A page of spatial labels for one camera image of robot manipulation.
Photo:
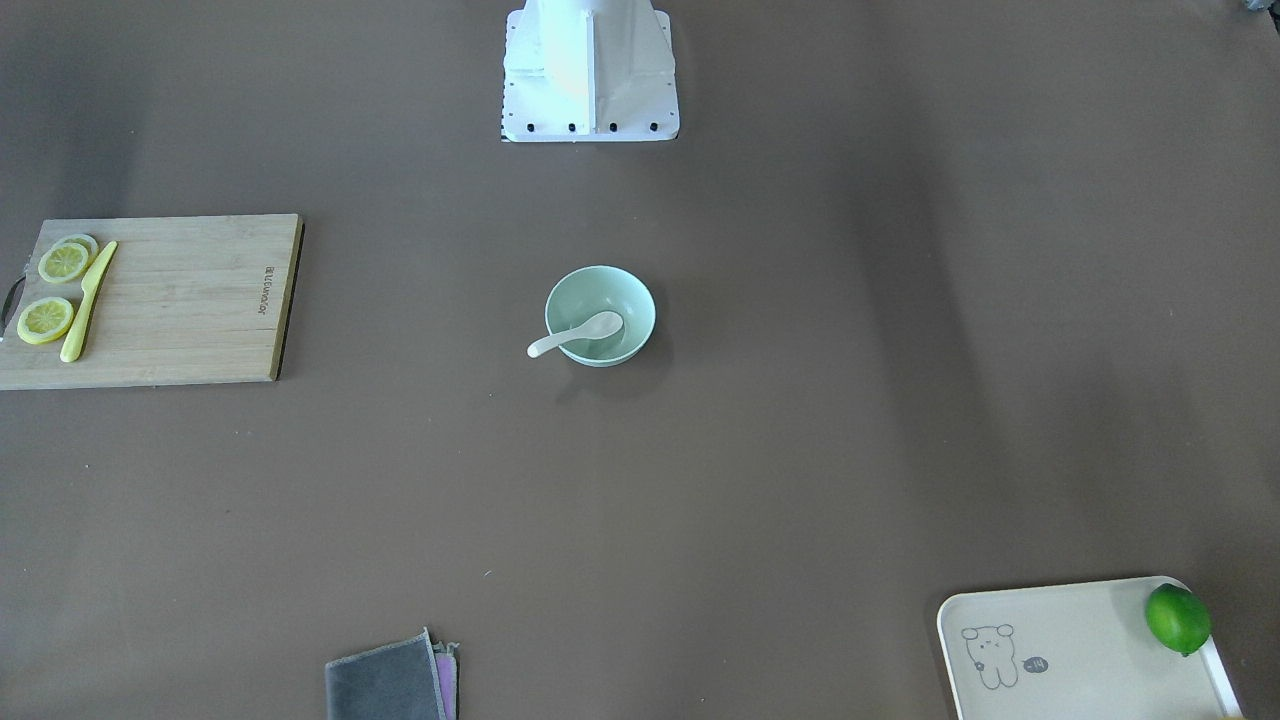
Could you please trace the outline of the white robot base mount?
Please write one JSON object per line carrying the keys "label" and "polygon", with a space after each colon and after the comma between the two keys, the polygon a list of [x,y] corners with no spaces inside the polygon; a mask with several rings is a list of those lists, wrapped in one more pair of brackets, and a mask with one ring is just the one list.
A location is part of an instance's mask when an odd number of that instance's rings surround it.
{"label": "white robot base mount", "polygon": [[672,23],[652,3],[526,1],[504,28],[503,141],[678,137]]}

